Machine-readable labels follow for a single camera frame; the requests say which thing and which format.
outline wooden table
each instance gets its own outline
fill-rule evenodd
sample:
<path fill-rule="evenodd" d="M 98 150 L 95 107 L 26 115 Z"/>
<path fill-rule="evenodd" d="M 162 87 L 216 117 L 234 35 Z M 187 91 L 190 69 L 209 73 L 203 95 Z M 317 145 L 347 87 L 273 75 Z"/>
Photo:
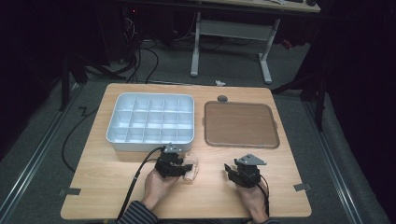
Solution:
<path fill-rule="evenodd" d="M 200 171 L 194 181 L 182 178 L 158 205 L 154 213 L 160 218 L 232 218 L 248 217 L 240 203 L 232 181 L 224 171 L 224 163 L 233 165 L 248 153 L 267 161 L 259 166 L 270 186 L 272 217 L 308 217 L 311 207 L 303 190 L 299 172 L 290 150 L 271 92 L 265 88 L 171 86 L 144 84 L 110 84 L 92 125 L 86 146 L 70 188 L 81 189 L 79 195 L 67 195 L 61 215 L 65 219 L 116 218 L 125 199 L 132 178 L 148 155 L 147 152 L 121 152 L 106 140 L 106 130 L 117 97 L 123 92 L 185 93 L 195 102 L 195 137 L 191 153 L 198 158 Z M 275 149 L 211 147 L 205 142 L 203 124 L 204 105 L 226 95 L 229 102 L 269 105 L 274 114 L 280 146 Z M 154 167 L 147 163 L 136 182 L 131 200 L 144 195 L 146 175 Z"/>

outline desk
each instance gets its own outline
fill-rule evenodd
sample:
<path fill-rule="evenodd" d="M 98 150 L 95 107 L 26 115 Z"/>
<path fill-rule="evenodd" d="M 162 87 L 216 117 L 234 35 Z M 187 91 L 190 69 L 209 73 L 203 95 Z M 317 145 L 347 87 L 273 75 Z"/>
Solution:
<path fill-rule="evenodd" d="M 230 4 L 237 5 L 240 7 L 263 7 L 279 10 L 290 10 L 299 12 L 320 12 L 320 7 L 314 5 L 309 6 L 305 1 L 303 3 L 286 2 L 285 5 L 278 3 L 262 0 L 202 0 L 202 2 L 217 3 L 217 4 Z M 266 45 L 263 48 L 263 52 L 259 53 L 259 61 L 262 68 L 262 75 L 264 82 L 267 84 L 272 83 L 272 78 L 267 64 L 267 56 L 271 49 L 274 41 L 276 31 L 280 19 L 276 19 L 274 24 L 271 25 L 253 25 L 239 22 L 228 22 L 228 21 L 212 21 L 212 20 L 201 20 L 201 13 L 197 13 L 197 20 L 195 25 L 195 43 L 194 51 L 192 54 L 191 61 L 191 76 L 198 76 L 199 67 L 199 40 L 200 35 L 218 35 L 224 37 L 234 38 L 245 38 L 253 40 L 266 41 Z"/>
<path fill-rule="evenodd" d="M 228 180 L 224 163 L 251 153 L 267 165 L 259 166 L 270 187 L 272 217 L 307 217 L 311 207 L 303 190 L 299 172 L 290 150 L 276 104 L 265 88 L 170 86 L 144 84 L 110 84 L 92 125 L 70 188 L 81 189 L 79 195 L 67 195 L 61 216 L 65 219 L 116 218 L 141 161 L 147 152 L 116 151 L 106 140 L 106 129 L 117 97 L 127 91 L 185 93 L 195 102 L 195 137 L 191 153 L 198 158 L 200 171 L 193 182 L 179 179 L 154 213 L 160 218 L 248 217 L 240 203 L 235 185 Z M 211 147 L 205 142 L 204 105 L 226 95 L 229 102 L 269 105 L 274 114 L 280 146 L 276 149 Z M 136 182 L 131 200 L 141 200 L 146 175 L 154 163 L 147 163 Z"/>

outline white plastic container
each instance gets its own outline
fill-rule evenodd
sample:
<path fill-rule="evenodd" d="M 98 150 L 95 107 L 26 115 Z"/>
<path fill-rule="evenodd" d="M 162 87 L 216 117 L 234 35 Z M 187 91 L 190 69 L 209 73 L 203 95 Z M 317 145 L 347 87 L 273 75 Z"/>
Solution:
<path fill-rule="evenodd" d="M 151 151 L 168 144 L 189 151 L 194 101 L 186 94 L 125 92 L 117 99 L 106 138 L 122 151 Z"/>

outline brown tray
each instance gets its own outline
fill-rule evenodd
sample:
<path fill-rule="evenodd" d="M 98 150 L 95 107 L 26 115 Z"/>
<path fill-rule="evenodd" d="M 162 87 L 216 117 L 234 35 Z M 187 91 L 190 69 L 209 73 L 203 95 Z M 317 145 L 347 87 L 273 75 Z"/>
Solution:
<path fill-rule="evenodd" d="M 216 147 L 279 147 L 272 110 L 262 104 L 207 102 L 205 140 Z"/>

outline person's left hand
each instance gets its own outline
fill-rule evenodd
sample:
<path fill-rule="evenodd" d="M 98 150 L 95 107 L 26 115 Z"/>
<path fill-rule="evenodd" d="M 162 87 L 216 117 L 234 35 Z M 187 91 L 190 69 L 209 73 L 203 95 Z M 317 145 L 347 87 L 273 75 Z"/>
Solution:
<path fill-rule="evenodd" d="M 156 169 L 153 169 L 146 177 L 145 197 L 142 200 L 142 204 L 152 211 L 179 179 L 180 176 L 163 178 Z"/>

